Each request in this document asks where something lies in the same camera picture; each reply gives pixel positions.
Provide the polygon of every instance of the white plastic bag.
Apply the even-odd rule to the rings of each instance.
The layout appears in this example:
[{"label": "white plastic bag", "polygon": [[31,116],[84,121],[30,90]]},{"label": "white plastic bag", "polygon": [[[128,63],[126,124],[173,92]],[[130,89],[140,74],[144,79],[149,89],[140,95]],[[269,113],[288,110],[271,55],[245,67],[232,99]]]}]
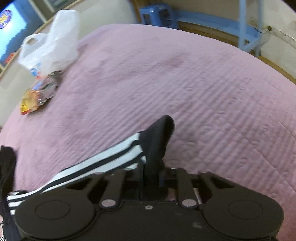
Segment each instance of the white plastic bag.
[{"label": "white plastic bag", "polygon": [[[78,11],[59,11],[48,34],[33,34],[25,38],[19,64],[37,79],[66,69],[78,58],[79,25]],[[36,43],[30,45],[31,39],[35,39]]]}]

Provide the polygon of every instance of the plastic bag handle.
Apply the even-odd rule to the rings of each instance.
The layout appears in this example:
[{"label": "plastic bag handle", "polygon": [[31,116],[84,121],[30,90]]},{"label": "plastic bag handle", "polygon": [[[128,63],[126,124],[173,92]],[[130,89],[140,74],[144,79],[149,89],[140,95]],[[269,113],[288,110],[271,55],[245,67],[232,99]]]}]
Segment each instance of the plastic bag handle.
[{"label": "plastic bag handle", "polygon": [[[39,33],[39,34],[32,34],[32,35],[29,35],[28,37],[26,37],[24,39],[23,43],[22,43],[22,49],[21,49],[21,52],[20,52],[20,58],[21,59],[23,58],[23,55],[28,50],[28,48],[34,46],[35,44],[37,44],[38,42],[40,42],[41,40],[43,40],[46,36],[47,36],[47,34]],[[32,45],[28,44],[28,42],[31,39],[36,39],[37,42],[34,43],[34,44],[32,44]]]}]

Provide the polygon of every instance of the purple circle with yellow star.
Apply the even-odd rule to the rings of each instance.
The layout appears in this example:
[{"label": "purple circle with yellow star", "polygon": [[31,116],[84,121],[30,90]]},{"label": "purple circle with yellow star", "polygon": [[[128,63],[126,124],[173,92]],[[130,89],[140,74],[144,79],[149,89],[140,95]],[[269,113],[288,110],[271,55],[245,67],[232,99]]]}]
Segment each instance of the purple circle with yellow star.
[{"label": "purple circle with yellow star", "polygon": [[10,10],[5,10],[0,13],[0,29],[5,28],[5,26],[10,22],[12,13]]}]

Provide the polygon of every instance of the pink quilt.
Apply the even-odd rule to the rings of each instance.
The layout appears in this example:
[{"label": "pink quilt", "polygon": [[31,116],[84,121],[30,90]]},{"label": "pink quilt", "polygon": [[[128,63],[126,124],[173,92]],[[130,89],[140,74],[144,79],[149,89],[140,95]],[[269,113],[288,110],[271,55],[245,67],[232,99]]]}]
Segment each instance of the pink quilt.
[{"label": "pink quilt", "polygon": [[233,46],[168,28],[104,26],[79,51],[46,108],[21,116],[17,107],[0,134],[17,152],[15,189],[34,190],[168,114],[168,166],[274,198],[285,211],[279,240],[295,240],[292,82]]}]

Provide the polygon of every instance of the mattress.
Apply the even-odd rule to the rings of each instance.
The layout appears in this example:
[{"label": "mattress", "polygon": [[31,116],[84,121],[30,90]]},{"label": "mattress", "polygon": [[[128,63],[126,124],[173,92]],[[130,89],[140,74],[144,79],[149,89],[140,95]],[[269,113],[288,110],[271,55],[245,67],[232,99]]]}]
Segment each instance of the mattress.
[{"label": "mattress", "polygon": [[17,152],[15,190],[32,191],[170,115],[164,162],[210,171],[280,203],[279,240],[296,236],[296,87],[231,45],[180,30],[107,25],[37,112],[17,106],[0,145]]}]

